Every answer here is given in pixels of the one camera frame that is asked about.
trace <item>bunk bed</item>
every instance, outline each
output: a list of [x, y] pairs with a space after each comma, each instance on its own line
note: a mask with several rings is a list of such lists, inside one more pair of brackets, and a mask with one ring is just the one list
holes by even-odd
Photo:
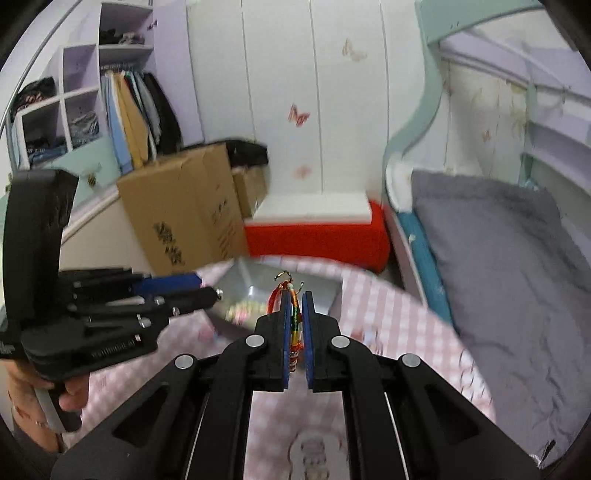
[[[473, 29], [544, 7], [579, 51], [518, 47]], [[591, 468], [584, 454], [591, 446], [591, 222], [582, 213], [591, 206], [591, 123], [563, 108], [567, 98], [591, 99], [591, 31], [578, 8], [418, 2], [424, 93], [384, 153], [384, 204], [405, 288], [453, 323], [491, 389], [499, 427], [544, 478], [560, 479], [584, 478]], [[527, 136], [510, 173], [408, 159], [449, 97], [442, 59], [523, 88]], [[562, 101], [539, 102], [547, 92]]]

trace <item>bed frame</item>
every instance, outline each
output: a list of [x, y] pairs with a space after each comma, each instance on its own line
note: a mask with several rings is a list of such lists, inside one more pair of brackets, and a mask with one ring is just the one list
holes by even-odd
[[[388, 142], [384, 152], [384, 210], [391, 241], [400, 266], [405, 289], [427, 305], [423, 286], [406, 238], [397, 216], [397, 198], [390, 183], [391, 168], [404, 161], [404, 155], [421, 140], [432, 125], [444, 91], [438, 68], [439, 60], [448, 60], [475, 67], [486, 73], [521, 84], [527, 88], [528, 133], [522, 157], [521, 179], [532, 176], [536, 167], [538, 183], [554, 195], [565, 228], [591, 260], [591, 122], [570, 115], [552, 116], [537, 105], [537, 86], [563, 91], [563, 95], [591, 99], [591, 29], [583, 22], [585, 9], [571, 0], [441, 0], [417, 1], [415, 10], [423, 45], [425, 87], [417, 110], [410, 121]], [[471, 27], [519, 12], [546, 8], [557, 26], [566, 30], [578, 47], [586, 64], [581, 65], [578, 54], [563, 55], [561, 74], [552, 71], [552, 58], [547, 52], [519, 51], [514, 47], [475, 38]], [[475, 47], [480, 42], [486, 48]], [[560, 154], [568, 152], [569, 162]], [[586, 479], [591, 471], [591, 425], [589, 420], [569, 451], [542, 471], [549, 480]]]

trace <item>rainbow keychain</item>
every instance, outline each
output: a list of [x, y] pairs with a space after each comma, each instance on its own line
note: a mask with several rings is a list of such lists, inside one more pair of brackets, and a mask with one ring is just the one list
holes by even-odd
[[287, 270], [277, 274], [275, 280], [279, 279], [279, 277], [282, 275], [287, 275], [288, 280], [279, 283], [279, 285], [277, 285], [275, 290], [273, 290], [271, 293], [271, 297], [269, 297], [269, 302], [267, 304], [267, 314], [271, 314], [275, 311], [275, 303], [279, 294], [283, 290], [289, 291], [291, 295], [290, 373], [293, 373], [296, 371], [297, 359], [300, 355], [300, 350], [304, 348], [302, 342], [301, 309], [297, 298], [298, 294], [301, 292], [301, 289], [304, 287], [304, 282], [300, 284], [300, 289], [296, 291], [296, 288], [293, 285], [293, 278]]

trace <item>metal tray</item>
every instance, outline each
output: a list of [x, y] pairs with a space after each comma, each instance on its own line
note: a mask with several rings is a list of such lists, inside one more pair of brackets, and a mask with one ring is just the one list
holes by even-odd
[[[226, 320], [229, 309], [241, 302], [253, 301], [267, 305], [267, 301], [280, 280], [275, 276], [282, 267], [265, 265], [249, 258], [237, 258], [215, 287], [223, 291], [223, 299], [208, 310], [215, 328], [229, 338], [239, 338], [247, 334], [257, 318], [264, 313], [253, 315], [243, 325], [235, 325]], [[314, 296], [314, 308], [318, 313], [340, 319], [342, 282], [330, 278], [290, 271], [294, 285], [299, 288], [304, 282], [304, 291], [310, 290]]]

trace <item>drawer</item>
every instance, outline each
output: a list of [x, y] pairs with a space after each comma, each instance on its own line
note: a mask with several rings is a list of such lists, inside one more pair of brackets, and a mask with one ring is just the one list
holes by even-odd
[[44, 168], [62, 168], [80, 177], [74, 207], [95, 192], [113, 185], [121, 176], [111, 138], [107, 135], [67, 153]]

